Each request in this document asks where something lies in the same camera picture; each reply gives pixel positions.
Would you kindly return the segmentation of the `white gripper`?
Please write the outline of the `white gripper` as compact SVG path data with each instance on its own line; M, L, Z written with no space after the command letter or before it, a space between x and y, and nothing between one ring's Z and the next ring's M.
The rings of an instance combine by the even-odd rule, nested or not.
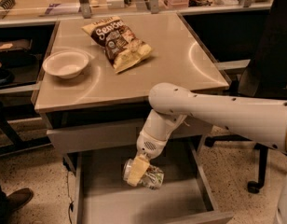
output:
M136 156L132 161L130 174L127 179L127 183L129 185L133 187L138 185L150 166L149 160L158 157L162 153L166 144L166 141L157 140L144 130L140 131L136 142L138 156Z

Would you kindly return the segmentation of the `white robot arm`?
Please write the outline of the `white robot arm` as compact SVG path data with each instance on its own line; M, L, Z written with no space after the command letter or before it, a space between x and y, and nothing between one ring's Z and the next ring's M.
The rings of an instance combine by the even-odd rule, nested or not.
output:
M163 181L150 161L188 117L254 141L262 146L263 155L273 148L287 156L287 102L283 100L199 94L170 83L154 86L148 100L152 110L137 139L136 156L124 167L124 179L133 187L145 175L152 177L155 186Z

